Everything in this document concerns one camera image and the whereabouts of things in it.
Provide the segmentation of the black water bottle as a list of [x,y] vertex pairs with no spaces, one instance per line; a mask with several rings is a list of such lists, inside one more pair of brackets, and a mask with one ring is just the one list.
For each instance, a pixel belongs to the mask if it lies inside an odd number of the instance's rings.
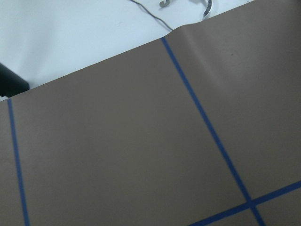
[[12,97],[30,89],[29,83],[0,64],[0,96]]

